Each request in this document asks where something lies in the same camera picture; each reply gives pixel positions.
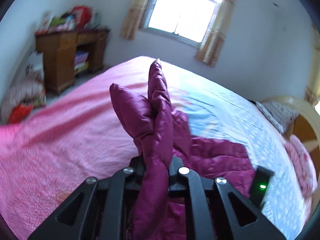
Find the wooden desk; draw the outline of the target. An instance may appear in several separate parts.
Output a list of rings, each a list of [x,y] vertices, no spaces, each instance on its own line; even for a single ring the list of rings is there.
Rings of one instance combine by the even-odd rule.
[[[75,84],[75,57],[78,48],[88,52],[88,71],[103,68],[110,29],[78,29],[55,33],[37,33],[36,51],[43,54],[44,86],[60,94]]]

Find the right beige curtain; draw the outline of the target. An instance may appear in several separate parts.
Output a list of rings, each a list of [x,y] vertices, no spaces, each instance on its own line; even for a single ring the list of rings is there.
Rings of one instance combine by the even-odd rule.
[[[216,15],[212,16],[195,59],[215,67],[232,20],[236,0],[222,0]]]

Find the green cloth on desk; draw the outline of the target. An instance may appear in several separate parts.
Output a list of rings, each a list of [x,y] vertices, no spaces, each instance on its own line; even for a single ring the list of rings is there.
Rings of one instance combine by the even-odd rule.
[[[68,17],[66,18],[57,18],[57,17],[53,17],[49,26],[50,27],[58,27],[60,25],[64,25],[64,24],[69,24],[71,21],[74,20],[74,17],[73,15],[69,15]]]

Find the red gift bag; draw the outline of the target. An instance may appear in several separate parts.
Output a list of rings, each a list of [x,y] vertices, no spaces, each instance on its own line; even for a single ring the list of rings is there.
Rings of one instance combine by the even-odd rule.
[[[74,15],[77,29],[83,28],[92,18],[92,8],[86,5],[75,6],[71,12]]]

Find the patterned pillow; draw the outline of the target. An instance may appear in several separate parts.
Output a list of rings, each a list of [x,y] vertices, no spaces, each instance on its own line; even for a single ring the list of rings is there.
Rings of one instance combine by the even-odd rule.
[[[294,109],[274,100],[255,102],[255,105],[280,134],[284,134],[299,116]]]

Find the white paper bag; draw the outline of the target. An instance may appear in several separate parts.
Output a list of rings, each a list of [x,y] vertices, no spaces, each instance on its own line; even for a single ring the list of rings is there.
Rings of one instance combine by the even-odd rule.
[[[43,54],[33,51],[26,61],[26,78],[44,81]]]

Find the yellow wooden headboard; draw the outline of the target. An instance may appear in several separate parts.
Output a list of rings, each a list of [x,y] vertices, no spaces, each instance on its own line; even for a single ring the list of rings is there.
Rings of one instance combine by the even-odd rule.
[[[280,95],[263,100],[276,101],[297,111],[299,116],[289,128],[287,134],[294,134],[310,153],[319,175],[319,114],[307,101],[295,96]]]

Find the pink and blue bed sheet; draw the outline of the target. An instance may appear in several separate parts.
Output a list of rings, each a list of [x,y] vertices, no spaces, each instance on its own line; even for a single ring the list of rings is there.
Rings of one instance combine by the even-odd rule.
[[[140,56],[87,81],[20,124],[1,127],[1,215],[28,236],[90,176],[112,176],[138,155],[112,107],[116,83],[146,95],[153,58]],[[311,213],[284,138],[248,100],[213,81],[161,62],[171,104],[193,137],[238,146],[254,167],[274,172],[263,215],[295,239]]]

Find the pink folded quilt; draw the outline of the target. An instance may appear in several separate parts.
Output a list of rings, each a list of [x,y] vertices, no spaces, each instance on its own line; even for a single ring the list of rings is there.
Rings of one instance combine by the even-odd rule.
[[[317,177],[309,152],[294,134],[290,135],[284,147],[295,169],[302,195],[311,197],[317,190]]]

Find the window with white frame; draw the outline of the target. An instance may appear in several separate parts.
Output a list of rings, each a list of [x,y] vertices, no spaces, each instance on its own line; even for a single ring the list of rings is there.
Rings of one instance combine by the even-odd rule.
[[[223,0],[148,0],[140,27],[199,46]]]

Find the magenta puffer down jacket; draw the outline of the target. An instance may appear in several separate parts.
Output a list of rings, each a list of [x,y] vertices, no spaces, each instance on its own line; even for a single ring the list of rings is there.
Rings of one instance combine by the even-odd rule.
[[[227,179],[249,197],[255,170],[245,147],[192,135],[188,116],[170,101],[159,61],[150,66],[147,96],[116,84],[111,85],[110,94],[117,117],[146,165],[127,228],[129,239],[186,238],[184,200],[168,196],[173,157],[204,178]]]

